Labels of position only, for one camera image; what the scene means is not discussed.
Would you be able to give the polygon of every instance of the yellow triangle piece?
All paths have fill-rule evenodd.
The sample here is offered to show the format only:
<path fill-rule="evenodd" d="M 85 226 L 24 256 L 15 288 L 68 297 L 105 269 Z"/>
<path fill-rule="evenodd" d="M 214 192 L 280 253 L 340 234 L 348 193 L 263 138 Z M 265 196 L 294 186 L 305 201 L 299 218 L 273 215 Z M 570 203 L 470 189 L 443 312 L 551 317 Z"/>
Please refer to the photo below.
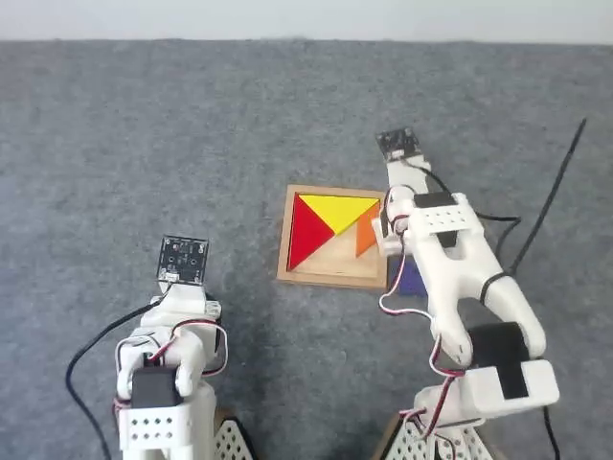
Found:
<path fill-rule="evenodd" d="M 300 195 L 300 198 L 335 235 L 347 230 L 379 201 L 378 198 L 358 196 Z"/>

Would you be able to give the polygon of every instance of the red triangle piece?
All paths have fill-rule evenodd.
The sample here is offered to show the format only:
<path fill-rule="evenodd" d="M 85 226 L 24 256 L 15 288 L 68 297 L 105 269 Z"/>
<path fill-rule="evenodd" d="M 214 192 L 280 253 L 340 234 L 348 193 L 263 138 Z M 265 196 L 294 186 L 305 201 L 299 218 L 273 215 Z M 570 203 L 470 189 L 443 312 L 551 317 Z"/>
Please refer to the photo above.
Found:
<path fill-rule="evenodd" d="M 298 194 L 294 196 L 293 211 L 287 270 L 293 270 L 334 236 L 334 231 L 308 207 Z"/>

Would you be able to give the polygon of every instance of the blue puzzle piece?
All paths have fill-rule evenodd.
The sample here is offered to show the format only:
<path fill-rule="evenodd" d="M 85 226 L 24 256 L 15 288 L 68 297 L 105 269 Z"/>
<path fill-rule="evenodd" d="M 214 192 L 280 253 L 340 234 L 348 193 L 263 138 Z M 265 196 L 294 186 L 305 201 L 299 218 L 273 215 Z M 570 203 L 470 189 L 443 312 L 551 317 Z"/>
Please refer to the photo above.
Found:
<path fill-rule="evenodd" d="M 388 288 L 392 286 L 392 282 L 396 279 L 399 267 L 400 257 L 393 258 L 388 264 Z M 427 297 L 428 295 L 418 266 L 411 257 L 407 257 L 404 263 L 404 271 L 402 272 L 402 278 L 396 293 L 399 295 L 417 295 L 418 297 Z"/>

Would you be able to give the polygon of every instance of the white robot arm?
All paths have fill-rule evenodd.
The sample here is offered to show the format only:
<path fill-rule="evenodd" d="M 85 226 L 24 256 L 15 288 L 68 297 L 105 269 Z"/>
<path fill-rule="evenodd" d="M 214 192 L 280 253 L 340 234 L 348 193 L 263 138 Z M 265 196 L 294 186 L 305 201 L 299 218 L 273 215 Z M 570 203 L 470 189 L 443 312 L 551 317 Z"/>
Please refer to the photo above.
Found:
<path fill-rule="evenodd" d="M 437 427 L 474 423 L 555 403 L 551 364 L 542 359 L 545 333 L 519 285 L 492 253 L 484 227 L 462 194 L 430 193 L 430 165 L 410 129 L 377 136 L 387 161 L 390 190 L 373 221 L 381 254 L 412 255 L 428 293 L 431 332 L 464 371 L 415 398 Z M 480 299 L 501 323 L 467 329 L 462 298 Z"/>
<path fill-rule="evenodd" d="M 202 377 L 221 372 L 217 324 L 221 306 L 207 299 L 207 242 L 164 237 L 158 280 L 159 305 L 116 348 L 115 401 L 125 460 L 214 460 L 215 391 Z"/>

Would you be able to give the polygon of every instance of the white wall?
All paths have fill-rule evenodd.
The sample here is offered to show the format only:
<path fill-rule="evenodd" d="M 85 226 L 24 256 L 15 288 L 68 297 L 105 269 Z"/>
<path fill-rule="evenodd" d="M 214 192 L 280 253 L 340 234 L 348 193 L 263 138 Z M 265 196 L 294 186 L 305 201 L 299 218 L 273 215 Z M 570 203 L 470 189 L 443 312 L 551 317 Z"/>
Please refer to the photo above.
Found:
<path fill-rule="evenodd" d="M 0 39 L 613 43 L 613 0 L 0 0 Z"/>

